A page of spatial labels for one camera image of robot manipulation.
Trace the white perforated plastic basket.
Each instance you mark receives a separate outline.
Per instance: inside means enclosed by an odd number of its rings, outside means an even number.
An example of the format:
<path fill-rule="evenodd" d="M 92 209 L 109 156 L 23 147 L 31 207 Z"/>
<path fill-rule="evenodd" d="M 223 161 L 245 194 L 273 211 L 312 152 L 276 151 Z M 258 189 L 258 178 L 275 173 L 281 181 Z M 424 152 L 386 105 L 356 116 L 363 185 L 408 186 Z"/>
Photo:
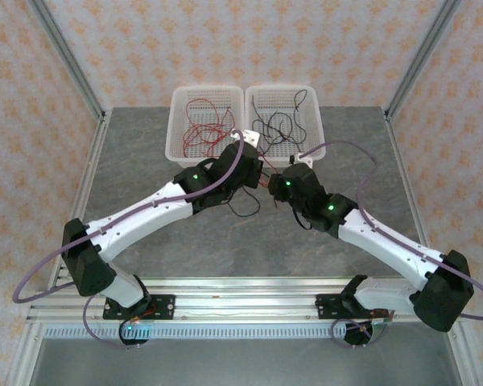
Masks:
<path fill-rule="evenodd" d="M 171 99 L 165 155 L 186 168 L 217 158 L 243 129 L 244 93 L 238 86 L 194 85 L 177 88 Z"/>
<path fill-rule="evenodd" d="M 314 161 L 325 149 L 320 107 L 314 88 L 306 85 L 253 85 L 245 91 L 246 128 L 259 132 L 260 159 L 264 167 L 281 169 L 289 156 L 309 153 Z"/>

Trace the aluminium table edge rail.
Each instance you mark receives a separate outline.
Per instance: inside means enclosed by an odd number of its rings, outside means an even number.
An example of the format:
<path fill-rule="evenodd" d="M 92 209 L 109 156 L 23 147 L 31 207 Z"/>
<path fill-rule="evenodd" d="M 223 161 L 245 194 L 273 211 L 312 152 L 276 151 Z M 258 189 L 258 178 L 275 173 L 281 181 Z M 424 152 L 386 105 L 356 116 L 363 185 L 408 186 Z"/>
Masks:
<path fill-rule="evenodd" d="M 83 218 L 85 213 L 86 204 L 93 185 L 94 175 L 96 173 L 98 160 L 100 158 L 111 115 L 112 110 L 106 110 L 103 116 L 98 119 L 93 140 L 91 141 L 87 158 L 85 160 L 84 169 L 80 176 L 76 197 L 69 215 L 70 220 L 76 217 Z"/>
<path fill-rule="evenodd" d="M 403 157 L 401 155 L 401 152 L 398 146 L 398 140 L 395 136 L 394 128 L 392 126 L 391 118 L 386 113 L 383 113 L 383 117 L 385 120 L 386 130 L 389 134 L 390 142 L 394 151 L 394 156 L 398 164 L 399 174 L 401 175 L 401 178 L 402 178 L 402 183 L 406 192 L 409 207 L 411 209 L 411 214 L 415 223 L 415 229 L 417 231 L 419 241 L 423 245 L 429 245 L 429 241 L 427 239 L 427 235 L 423 228 L 422 220 L 419 215 L 419 209 L 417 208 L 417 205 L 415 202 L 415 195 L 411 188 L 410 180 L 407 175 L 406 163 L 403 161 Z"/>

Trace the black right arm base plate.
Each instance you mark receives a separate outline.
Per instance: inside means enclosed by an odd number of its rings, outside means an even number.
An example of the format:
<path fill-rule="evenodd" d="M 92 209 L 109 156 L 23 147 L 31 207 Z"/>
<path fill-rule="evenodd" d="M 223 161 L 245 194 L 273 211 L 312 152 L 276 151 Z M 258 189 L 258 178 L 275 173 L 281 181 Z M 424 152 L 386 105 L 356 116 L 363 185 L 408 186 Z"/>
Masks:
<path fill-rule="evenodd" d="M 315 306 L 319 319 L 375 319 L 390 317 L 388 310 L 367 310 L 350 294 L 317 294 Z"/>

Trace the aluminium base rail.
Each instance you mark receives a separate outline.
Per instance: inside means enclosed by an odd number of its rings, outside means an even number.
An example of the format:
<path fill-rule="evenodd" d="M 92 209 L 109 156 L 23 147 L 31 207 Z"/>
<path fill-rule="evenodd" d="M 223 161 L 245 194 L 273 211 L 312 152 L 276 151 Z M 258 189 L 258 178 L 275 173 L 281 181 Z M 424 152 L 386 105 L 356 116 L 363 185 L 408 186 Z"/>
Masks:
<path fill-rule="evenodd" d="M 302 323 L 319 320 L 316 295 L 338 294 L 351 279 L 322 277 L 145 278 L 152 294 L 175 295 L 174 322 Z M 34 301 L 28 322 L 80 322 L 86 298 L 74 286 Z M 105 297 L 89 303 L 91 323 L 103 320 Z"/>

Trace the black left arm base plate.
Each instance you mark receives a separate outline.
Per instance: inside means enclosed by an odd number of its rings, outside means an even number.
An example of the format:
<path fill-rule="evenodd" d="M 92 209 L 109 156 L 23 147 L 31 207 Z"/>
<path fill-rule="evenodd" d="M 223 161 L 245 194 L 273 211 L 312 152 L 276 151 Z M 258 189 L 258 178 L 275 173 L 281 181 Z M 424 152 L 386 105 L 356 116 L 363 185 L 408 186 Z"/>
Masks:
<path fill-rule="evenodd" d="M 131 307 L 121 306 L 111 298 L 105 300 L 102 317 L 105 320 L 172 320 L 175 312 L 175 295 L 150 294 Z"/>

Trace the aluminium frame post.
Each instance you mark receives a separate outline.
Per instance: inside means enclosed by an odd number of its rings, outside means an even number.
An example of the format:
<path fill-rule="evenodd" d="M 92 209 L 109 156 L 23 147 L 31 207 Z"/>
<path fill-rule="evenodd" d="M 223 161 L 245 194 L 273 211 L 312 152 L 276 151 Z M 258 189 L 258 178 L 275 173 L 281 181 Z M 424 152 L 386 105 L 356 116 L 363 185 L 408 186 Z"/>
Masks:
<path fill-rule="evenodd" d="M 401 109 L 417 78 L 424 69 L 436 45 L 442 38 L 446 28 L 458 10 L 462 0 L 444 0 L 433 23 L 424 36 L 417 52 L 414 54 L 410 65 L 391 98 L 388 106 L 383 110 L 386 121 L 393 121 L 394 116 Z"/>
<path fill-rule="evenodd" d="M 92 115 L 98 120 L 103 120 L 105 110 L 102 108 L 96 93 L 93 91 L 85 72 L 80 66 L 76 56 L 74 55 L 67 39 L 64 37 L 63 31 L 60 29 L 56 19 L 50 11 L 45 0 L 26 0 L 29 7 L 39 20 L 41 27 L 45 30 L 52 46 L 55 48 L 58 56 L 61 58 L 64 66 L 67 68 L 74 84 L 84 97 L 85 103 L 89 107 Z"/>

